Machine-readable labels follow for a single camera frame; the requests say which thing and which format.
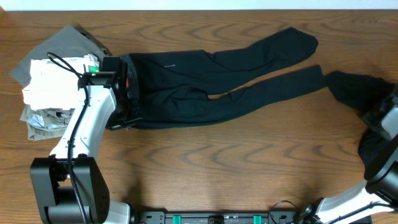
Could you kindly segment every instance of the black cloth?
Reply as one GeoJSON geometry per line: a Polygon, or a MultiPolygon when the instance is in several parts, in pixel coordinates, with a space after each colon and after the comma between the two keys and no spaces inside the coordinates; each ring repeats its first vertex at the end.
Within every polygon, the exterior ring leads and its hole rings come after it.
{"type": "Polygon", "coordinates": [[[311,56],[318,41],[294,28],[237,50],[130,54],[138,74],[142,119],[134,128],[202,126],[325,87],[319,66],[281,75],[210,100],[254,78],[311,56]]]}
{"type": "MultiPolygon", "coordinates": [[[[343,72],[332,72],[325,76],[325,80],[340,103],[358,110],[361,114],[365,114],[373,105],[382,101],[395,85],[382,78],[343,72]]],[[[358,147],[358,154],[365,169],[389,143],[390,141],[370,129],[364,133],[358,147]]]]}

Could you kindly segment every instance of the wire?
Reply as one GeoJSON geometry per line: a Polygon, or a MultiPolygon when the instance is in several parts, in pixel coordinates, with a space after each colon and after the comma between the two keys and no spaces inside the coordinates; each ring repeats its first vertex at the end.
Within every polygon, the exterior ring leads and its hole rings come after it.
{"type": "Polygon", "coordinates": [[[51,53],[51,52],[47,52],[47,57],[50,59],[51,62],[53,62],[54,64],[58,65],[59,67],[64,68],[65,70],[68,70],[69,72],[73,72],[79,79],[79,81],[81,82],[81,84],[83,85],[83,89],[85,90],[85,95],[86,95],[86,99],[85,99],[85,104],[83,106],[83,109],[81,110],[81,113],[76,121],[75,127],[73,127],[72,133],[70,135],[70,139],[68,141],[68,173],[70,175],[70,182],[72,183],[72,188],[73,191],[75,193],[75,197],[76,197],[76,201],[77,204],[79,206],[80,209],[80,213],[81,216],[83,217],[83,223],[84,224],[89,224],[87,216],[86,216],[86,212],[85,212],[85,208],[83,206],[83,202],[81,201],[81,197],[80,197],[80,193],[76,184],[76,179],[75,179],[75,173],[73,172],[73,167],[72,167],[72,150],[73,147],[75,147],[73,145],[73,143],[75,142],[75,136],[76,136],[76,132],[79,128],[80,122],[83,119],[83,115],[86,112],[86,109],[88,107],[88,103],[89,103],[89,95],[88,95],[88,90],[87,90],[87,86],[84,85],[84,81],[81,78],[81,76],[83,76],[82,74],[78,73],[68,62],[66,62],[64,59],[62,59],[61,57],[59,57],[58,55],[51,53]],[[64,63],[67,67],[64,67],[63,65],[59,64],[58,62],[56,62],[52,57],[53,56],[57,59],[59,59],[59,61],[61,61],[62,63],[64,63]]]}
{"type": "MultiPolygon", "coordinates": [[[[300,211],[300,209],[299,209],[297,206],[295,206],[291,201],[288,201],[288,200],[280,200],[280,201],[278,201],[277,203],[275,203],[274,206],[272,206],[272,207],[269,209],[269,216],[271,217],[271,220],[272,220],[275,224],[279,224],[279,223],[277,223],[277,222],[274,220],[274,216],[271,214],[271,210],[274,209],[275,206],[277,206],[277,205],[279,205],[279,204],[282,204],[282,203],[289,203],[289,204],[293,205],[294,208],[295,208],[297,211],[300,211]]],[[[292,220],[291,222],[287,222],[286,224],[292,224],[292,223],[294,223],[294,220],[292,220]]]]}
{"type": "Polygon", "coordinates": [[[335,220],[331,221],[329,224],[334,224],[334,223],[336,223],[336,222],[342,221],[342,220],[344,220],[344,219],[346,219],[346,218],[352,217],[353,215],[356,215],[356,214],[358,214],[358,213],[361,213],[361,212],[363,212],[363,211],[365,211],[365,210],[367,210],[367,209],[373,208],[373,207],[375,207],[375,206],[388,207],[388,208],[395,208],[395,207],[392,206],[392,205],[387,205],[387,204],[383,204],[383,203],[370,203],[369,205],[367,205],[367,206],[365,206],[365,207],[363,207],[363,208],[360,208],[360,209],[358,209],[358,210],[356,210],[356,211],[353,211],[353,212],[351,212],[351,213],[349,213],[349,214],[347,214],[347,215],[343,215],[343,216],[340,216],[340,217],[336,218],[335,220]]]}

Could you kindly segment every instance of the white folded shirt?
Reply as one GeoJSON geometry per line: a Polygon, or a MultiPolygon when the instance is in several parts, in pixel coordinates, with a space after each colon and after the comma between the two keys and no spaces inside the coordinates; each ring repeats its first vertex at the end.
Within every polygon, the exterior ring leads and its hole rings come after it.
{"type": "MultiPolygon", "coordinates": [[[[88,54],[84,57],[63,58],[78,73],[98,71],[98,59],[88,54]]],[[[69,110],[78,103],[78,77],[68,70],[52,63],[49,59],[30,61],[31,81],[22,93],[24,103],[30,105],[32,110],[46,108],[61,108],[69,110]]]]}

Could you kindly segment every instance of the wooden table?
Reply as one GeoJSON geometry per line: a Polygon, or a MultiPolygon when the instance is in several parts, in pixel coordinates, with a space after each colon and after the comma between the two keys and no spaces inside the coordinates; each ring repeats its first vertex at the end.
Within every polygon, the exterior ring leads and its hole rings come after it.
{"type": "MultiPolygon", "coordinates": [[[[28,141],[19,121],[21,86],[9,77],[34,46],[79,24],[114,55],[246,47],[293,26],[319,40],[308,60],[248,85],[310,65],[398,77],[397,11],[6,12],[0,22],[0,223],[40,223],[29,167],[58,139],[28,141]]],[[[106,131],[98,164],[111,198],[138,208],[267,210],[304,206],[363,179],[357,154],[366,129],[327,88],[233,121],[199,128],[106,131]]],[[[376,223],[397,223],[378,214],[376,223]]]]}

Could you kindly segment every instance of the white wall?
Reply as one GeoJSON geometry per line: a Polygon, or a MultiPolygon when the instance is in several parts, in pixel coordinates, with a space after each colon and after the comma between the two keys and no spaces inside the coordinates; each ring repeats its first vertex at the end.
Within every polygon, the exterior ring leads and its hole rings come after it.
{"type": "Polygon", "coordinates": [[[398,9],[398,0],[0,0],[6,11],[398,9]]]}

